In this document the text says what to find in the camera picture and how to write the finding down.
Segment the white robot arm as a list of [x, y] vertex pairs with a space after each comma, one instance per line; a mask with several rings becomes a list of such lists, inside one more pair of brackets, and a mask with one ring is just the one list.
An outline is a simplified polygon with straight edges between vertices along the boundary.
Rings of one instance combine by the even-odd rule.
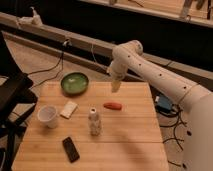
[[137, 40], [116, 45], [108, 73], [117, 92], [130, 69], [188, 114], [182, 171], [213, 171], [213, 92], [142, 57]]

